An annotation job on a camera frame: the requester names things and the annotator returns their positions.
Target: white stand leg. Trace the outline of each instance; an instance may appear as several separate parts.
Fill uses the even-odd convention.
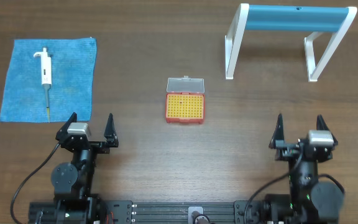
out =
[[[236,15],[231,22],[229,32],[224,37],[224,53],[226,66],[226,79],[232,80],[234,68],[236,67],[237,58],[239,56],[242,36],[246,29],[249,4],[240,4]]]
[[[317,66],[314,60],[313,41],[315,40],[315,38],[319,37],[322,33],[313,32],[308,37],[305,37],[304,44],[305,44],[306,65],[308,68],[309,82],[317,82],[317,79],[320,76],[321,72],[323,71],[324,67],[327,65],[329,59],[335,52],[342,38],[345,36],[347,30],[352,24],[353,19],[357,13],[357,8],[356,7],[348,7],[348,8],[349,8],[349,13],[347,14],[339,30],[336,33],[334,33],[333,36],[331,37],[331,40],[329,40],[328,46],[324,51],[324,54],[321,57],[320,61],[318,62]]]

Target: blue towel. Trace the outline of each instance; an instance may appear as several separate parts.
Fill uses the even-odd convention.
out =
[[[48,122],[45,90],[41,84],[42,47],[52,58],[49,90],[50,121],[66,121],[73,112],[78,121],[89,121],[92,111],[92,81],[96,40],[15,40],[6,75],[0,121]]]

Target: yellow pipette tip rack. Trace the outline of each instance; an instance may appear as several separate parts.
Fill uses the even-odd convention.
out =
[[[201,124],[204,121],[205,96],[203,94],[203,79],[169,78],[167,91],[165,119],[168,123]]]

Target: brown wooden surface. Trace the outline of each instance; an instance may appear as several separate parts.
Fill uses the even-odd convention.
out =
[[[341,223],[358,223],[358,13],[317,83],[308,83],[299,32],[246,32],[234,80],[224,79],[224,35],[241,1],[0,1],[0,109],[14,39],[95,37],[98,56],[89,122],[102,139],[114,114],[118,149],[98,157],[92,192],[141,202],[247,199],[287,171],[267,145],[277,115],[287,141],[315,128],[323,114],[339,146],[319,165],[347,190]],[[251,4],[357,6],[358,1],[249,1]],[[322,55],[328,36],[314,45]],[[204,78],[202,125],[164,120],[168,77]],[[55,145],[62,123],[0,123],[0,223],[22,180]],[[51,201],[52,169],[71,160],[60,149],[16,201]],[[266,190],[287,193],[283,181]]]

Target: open box lid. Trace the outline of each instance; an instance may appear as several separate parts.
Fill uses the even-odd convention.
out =
[[[168,78],[167,93],[204,93],[203,78]]]

